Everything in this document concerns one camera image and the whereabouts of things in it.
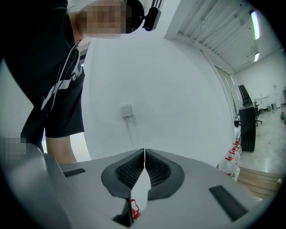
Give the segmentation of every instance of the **white curved wall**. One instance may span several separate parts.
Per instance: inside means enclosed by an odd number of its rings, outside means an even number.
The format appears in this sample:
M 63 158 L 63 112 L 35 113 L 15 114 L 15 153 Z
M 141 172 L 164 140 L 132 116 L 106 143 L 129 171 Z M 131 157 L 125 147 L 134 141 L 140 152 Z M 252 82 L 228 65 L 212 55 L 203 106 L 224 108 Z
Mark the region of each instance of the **white curved wall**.
M 155 148 L 218 164 L 233 124 L 212 66 L 200 51 L 191 53 L 197 61 L 152 36 L 92 41 L 82 98 L 92 159 Z M 125 122 L 120 106 L 127 103 L 134 117 Z

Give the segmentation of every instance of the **white cable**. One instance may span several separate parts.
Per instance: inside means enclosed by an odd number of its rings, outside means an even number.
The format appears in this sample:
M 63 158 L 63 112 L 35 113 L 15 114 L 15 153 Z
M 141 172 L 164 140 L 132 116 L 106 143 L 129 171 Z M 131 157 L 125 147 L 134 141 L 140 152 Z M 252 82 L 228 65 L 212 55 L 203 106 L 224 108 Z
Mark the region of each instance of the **white cable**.
M 61 71 L 61 74 L 59 75 L 59 80 L 58 80 L 58 82 L 56 82 L 56 83 L 55 83 L 55 94 L 54 94 L 53 104 L 52 104 L 52 107 L 51 107 L 51 109 L 50 109 L 50 110 L 52 110 L 52 109 L 53 109 L 53 107 L 54 107 L 54 103 L 55 103 L 55 96 L 56 96 L 57 91 L 58 91 L 58 89 L 59 89 L 59 87 L 57 87 L 57 85 L 59 85 L 59 82 L 60 82 L 60 80 L 61 80 L 61 77 L 62 77 L 62 74 L 63 74 L 64 68 L 66 67 L 66 64 L 67 64 L 68 58 L 70 57 L 70 55 L 71 55 L 72 51 L 75 49 L 75 47 L 77 46 L 77 44 L 78 44 L 78 43 L 79 43 L 79 42 L 75 43 L 75 45 L 71 48 L 70 52 L 68 53 L 67 58 L 66 58 L 66 62 L 65 62 L 65 63 L 64 63 L 64 65 L 63 65 L 63 69 L 62 69 L 62 71 Z

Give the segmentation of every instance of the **person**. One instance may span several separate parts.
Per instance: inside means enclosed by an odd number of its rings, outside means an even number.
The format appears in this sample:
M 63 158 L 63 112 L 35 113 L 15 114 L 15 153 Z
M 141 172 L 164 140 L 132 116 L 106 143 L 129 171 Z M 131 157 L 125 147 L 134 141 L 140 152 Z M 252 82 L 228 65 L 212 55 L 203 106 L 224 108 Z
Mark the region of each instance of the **person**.
M 45 130 L 47 152 L 59 164 L 76 162 L 70 135 L 84 131 L 78 43 L 85 37 L 133 32 L 144 18 L 142 5 L 137 0 L 96 0 L 72 13 L 67 0 L 45 1 L 42 7 L 33 1 L 11 2 L 6 6 L 11 14 L 4 25 L 10 37 L 4 59 L 34 106 L 21 137 L 43 151 Z

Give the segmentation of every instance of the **floor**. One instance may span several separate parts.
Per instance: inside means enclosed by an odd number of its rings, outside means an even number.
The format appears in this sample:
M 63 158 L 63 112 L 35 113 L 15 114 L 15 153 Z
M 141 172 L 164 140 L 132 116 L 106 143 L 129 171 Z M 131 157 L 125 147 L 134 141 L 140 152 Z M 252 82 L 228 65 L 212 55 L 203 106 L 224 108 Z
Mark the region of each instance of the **floor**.
M 237 183 L 246 187 L 254 196 L 261 199 L 273 197 L 279 191 L 284 179 L 281 174 L 264 173 L 240 167 Z
M 280 119 L 286 106 L 259 115 L 254 152 L 242 152 L 239 167 L 265 173 L 286 173 L 286 124 Z

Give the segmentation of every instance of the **white stripe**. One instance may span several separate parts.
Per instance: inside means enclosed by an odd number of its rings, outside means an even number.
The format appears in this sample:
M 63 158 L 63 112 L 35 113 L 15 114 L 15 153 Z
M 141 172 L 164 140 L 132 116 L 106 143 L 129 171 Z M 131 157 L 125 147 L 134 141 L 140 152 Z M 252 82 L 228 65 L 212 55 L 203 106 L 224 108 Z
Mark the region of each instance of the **white stripe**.
M 57 90 L 60 90 L 60 89 L 67 89 L 69 84 L 70 84 L 71 80 L 64 80 L 64 81 L 59 81 L 58 83 L 56 83 L 56 90 L 54 90 L 55 86 L 53 86 L 49 93 L 48 93 L 48 96 L 45 98 L 45 100 L 43 101 L 42 103 L 42 106 L 41 106 L 41 110 L 44 109 L 45 105 L 48 103 L 49 99 L 51 98 L 51 96 L 55 93 L 55 91 Z

